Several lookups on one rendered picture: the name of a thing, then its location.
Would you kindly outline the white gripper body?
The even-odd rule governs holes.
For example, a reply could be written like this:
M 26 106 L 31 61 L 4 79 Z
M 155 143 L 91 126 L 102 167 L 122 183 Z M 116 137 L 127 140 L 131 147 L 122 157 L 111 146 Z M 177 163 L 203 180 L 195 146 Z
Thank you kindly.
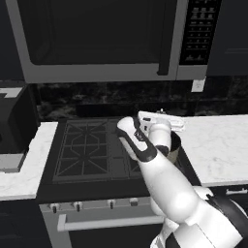
M 170 127 L 175 132 L 182 132 L 185 130 L 185 122 L 181 117 L 172 116 L 167 114 L 158 114 L 156 116 L 156 121 L 159 124 L 170 123 Z

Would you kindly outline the dark cooking pot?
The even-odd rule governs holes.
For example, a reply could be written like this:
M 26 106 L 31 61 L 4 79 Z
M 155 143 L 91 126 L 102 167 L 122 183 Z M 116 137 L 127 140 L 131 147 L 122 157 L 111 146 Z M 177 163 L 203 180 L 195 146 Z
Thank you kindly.
M 174 164 L 177 160 L 178 153 L 181 147 L 181 138 L 176 132 L 170 133 L 171 147 L 168 159 Z

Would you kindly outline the black gas hob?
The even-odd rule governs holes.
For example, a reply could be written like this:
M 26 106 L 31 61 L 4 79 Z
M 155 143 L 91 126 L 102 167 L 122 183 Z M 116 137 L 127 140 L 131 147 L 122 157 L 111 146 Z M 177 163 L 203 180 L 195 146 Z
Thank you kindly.
M 37 202 L 147 197 L 139 165 L 115 133 L 117 122 L 115 117 L 61 120 L 46 159 Z

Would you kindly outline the dark drawer front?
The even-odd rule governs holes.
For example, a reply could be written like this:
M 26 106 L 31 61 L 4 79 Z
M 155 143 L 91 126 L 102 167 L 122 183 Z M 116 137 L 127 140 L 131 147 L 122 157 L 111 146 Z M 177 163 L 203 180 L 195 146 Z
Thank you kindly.
M 242 188 L 245 188 L 248 190 L 248 185 L 226 185 L 226 186 L 215 186 L 215 187 L 209 187 L 210 192 L 214 196 L 219 197 L 226 197 L 231 199 L 233 202 L 236 202 L 240 207 L 243 208 L 243 210 L 248 215 L 248 194 L 246 195 L 226 195 L 226 190 L 241 190 Z

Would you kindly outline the silver microwave oven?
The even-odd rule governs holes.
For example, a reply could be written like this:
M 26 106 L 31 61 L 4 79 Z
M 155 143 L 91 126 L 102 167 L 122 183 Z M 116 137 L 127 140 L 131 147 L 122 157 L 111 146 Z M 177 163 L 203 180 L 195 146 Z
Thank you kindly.
M 202 79 L 222 0 L 177 0 L 157 74 L 165 0 L 6 0 L 28 83 Z

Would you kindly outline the silver oven front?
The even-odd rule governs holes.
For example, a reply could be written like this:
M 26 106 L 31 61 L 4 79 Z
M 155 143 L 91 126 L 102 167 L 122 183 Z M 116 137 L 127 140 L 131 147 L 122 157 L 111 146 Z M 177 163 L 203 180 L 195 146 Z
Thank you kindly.
M 108 206 L 108 200 L 82 201 L 80 212 L 74 208 L 74 201 L 56 202 L 59 204 L 56 213 L 49 208 L 51 203 L 41 204 L 40 209 L 52 248 L 149 248 L 163 224 L 70 232 L 59 232 L 56 229 L 60 214 L 83 215 L 87 218 L 93 216 L 99 219 L 156 215 L 151 209 L 149 197 L 137 199 L 138 206 L 131 206 L 130 198 L 111 199 L 116 200 L 113 209 Z

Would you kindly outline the black countertop appliance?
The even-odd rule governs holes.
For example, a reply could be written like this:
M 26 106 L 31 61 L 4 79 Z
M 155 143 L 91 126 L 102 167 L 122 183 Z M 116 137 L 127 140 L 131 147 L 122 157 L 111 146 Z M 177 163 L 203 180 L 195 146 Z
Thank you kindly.
M 30 86 L 0 82 L 0 171 L 19 172 L 40 121 Z

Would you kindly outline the dark base cupboard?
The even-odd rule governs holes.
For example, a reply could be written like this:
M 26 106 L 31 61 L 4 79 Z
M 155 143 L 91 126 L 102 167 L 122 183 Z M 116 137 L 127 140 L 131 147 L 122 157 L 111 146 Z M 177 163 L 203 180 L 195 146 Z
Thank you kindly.
M 52 248 L 34 200 L 0 201 L 0 248 Z

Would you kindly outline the white wall socket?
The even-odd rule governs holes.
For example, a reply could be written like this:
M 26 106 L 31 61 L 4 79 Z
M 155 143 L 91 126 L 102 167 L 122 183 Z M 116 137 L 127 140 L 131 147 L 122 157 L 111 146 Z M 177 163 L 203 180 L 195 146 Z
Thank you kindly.
M 193 83 L 192 83 L 192 89 L 191 89 L 191 91 L 193 93 L 203 92 L 204 83 L 205 83 L 205 80 L 204 79 L 194 79 L 193 80 Z

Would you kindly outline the dark wall cupboard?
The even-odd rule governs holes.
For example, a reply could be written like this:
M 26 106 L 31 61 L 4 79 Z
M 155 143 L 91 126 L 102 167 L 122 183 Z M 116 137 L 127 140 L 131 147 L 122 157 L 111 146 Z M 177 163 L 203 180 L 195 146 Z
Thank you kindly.
M 0 0 L 0 80 L 24 80 L 6 0 Z
M 206 74 L 248 76 L 248 0 L 222 0 Z

